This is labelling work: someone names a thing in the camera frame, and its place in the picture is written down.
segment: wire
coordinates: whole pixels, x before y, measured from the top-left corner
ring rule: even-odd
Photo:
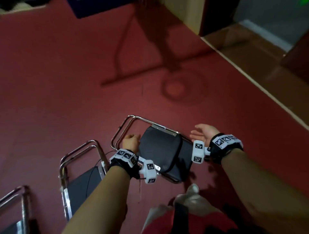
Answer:
[[[108,154],[111,153],[111,152],[116,152],[116,150],[111,150],[111,151],[107,152],[105,155],[108,155]],[[98,162],[100,162],[100,161],[101,161],[101,159],[99,159],[99,160],[95,163],[95,166],[92,168],[92,170],[91,170],[91,172],[90,172],[89,179],[88,179],[88,183],[87,183],[87,188],[86,188],[86,198],[87,198],[87,192],[88,192],[88,186],[89,186],[89,182],[90,182],[90,177],[91,177],[91,175],[92,175],[92,173],[93,173],[93,171],[94,171],[96,165],[97,165]]]

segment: yellow wall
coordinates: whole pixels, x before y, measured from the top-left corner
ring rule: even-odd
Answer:
[[[193,32],[200,32],[205,0],[162,0],[167,9]]]

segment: gray wall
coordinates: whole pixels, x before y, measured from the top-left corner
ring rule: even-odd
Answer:
[[[234,21],[245,19],[294,45],[309,29],[309,3],[301,0],[240,0]]]

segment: wall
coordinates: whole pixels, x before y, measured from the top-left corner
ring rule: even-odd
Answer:
[[[161,2],[195,34],[199,34],[205,0],[162,0]]]
[[[250,20],[294,45],[309,29],[309,3],[301,0],[241,0],[234,20]]]

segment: black belt strap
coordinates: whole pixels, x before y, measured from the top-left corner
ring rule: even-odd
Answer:
[[[189,234],[188,214],[188,207],[179,203],[175,203],[174,221],[170,234]]]

